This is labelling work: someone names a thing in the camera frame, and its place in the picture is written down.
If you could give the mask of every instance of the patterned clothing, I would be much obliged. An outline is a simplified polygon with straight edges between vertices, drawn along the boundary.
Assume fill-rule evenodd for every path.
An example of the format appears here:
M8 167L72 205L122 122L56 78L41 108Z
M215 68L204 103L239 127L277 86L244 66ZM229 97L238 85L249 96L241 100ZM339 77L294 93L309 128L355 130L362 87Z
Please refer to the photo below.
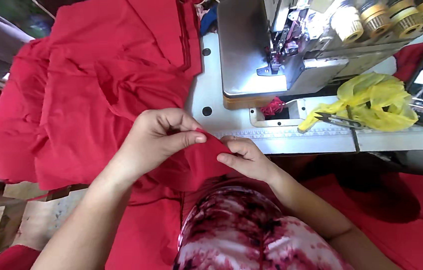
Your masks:
M261 193L220 188L186 218L173 270L352 270L313 229Z

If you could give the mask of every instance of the person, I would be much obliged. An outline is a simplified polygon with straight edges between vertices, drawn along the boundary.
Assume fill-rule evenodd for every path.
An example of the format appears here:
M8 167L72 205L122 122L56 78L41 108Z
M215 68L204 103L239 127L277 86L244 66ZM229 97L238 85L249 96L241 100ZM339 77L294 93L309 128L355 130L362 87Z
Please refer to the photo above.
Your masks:
M204 143L197 128L202 126L178 108L140 114L32 269L103 269L133 183L175 152ZM170 130L180 132L167 135ZM221 153L217 160L267 184L291 216L257 190L237 185L209 190L185 218L173 269L399 269L251 140L225 136L221 141L234 155Z

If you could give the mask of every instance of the sewing machine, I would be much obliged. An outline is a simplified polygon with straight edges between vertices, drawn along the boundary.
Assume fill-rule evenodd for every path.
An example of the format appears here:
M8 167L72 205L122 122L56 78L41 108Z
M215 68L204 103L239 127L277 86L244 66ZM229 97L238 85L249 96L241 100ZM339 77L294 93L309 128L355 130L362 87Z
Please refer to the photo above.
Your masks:
M392 56L423 34L423 0L221 0L218 29L224 107L263 107ZM300 99L287 106L303 118Z

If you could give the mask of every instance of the hand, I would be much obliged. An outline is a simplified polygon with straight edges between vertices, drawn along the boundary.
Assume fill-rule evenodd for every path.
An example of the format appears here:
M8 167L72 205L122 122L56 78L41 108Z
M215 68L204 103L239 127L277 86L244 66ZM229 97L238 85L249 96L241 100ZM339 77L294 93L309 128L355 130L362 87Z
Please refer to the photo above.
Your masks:
M122 146L107 167L114 178L132 184L155 169L168 157L195 143L204 143L205 134L195 131L202 126L184 110L165 108L142 112ZM180 131L167 135L168 131Z
M224 136L221 142L237 155L221 153L216 159L244 176L270 184L281 175L287 174L263 155L251 139Z

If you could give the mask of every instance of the fingernail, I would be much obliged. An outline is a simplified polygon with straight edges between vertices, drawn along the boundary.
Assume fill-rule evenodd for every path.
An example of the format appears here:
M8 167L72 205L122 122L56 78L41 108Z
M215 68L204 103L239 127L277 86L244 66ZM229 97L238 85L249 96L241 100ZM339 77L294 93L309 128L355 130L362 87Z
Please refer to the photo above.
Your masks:
M218 160L219 162L223 163L225 161L225 156L218 154L218 156L216 156L216 160Z
M207 137L205 137L205 136L198 136L198 137L195 138L196 143L204 143L206 141L207 141Z

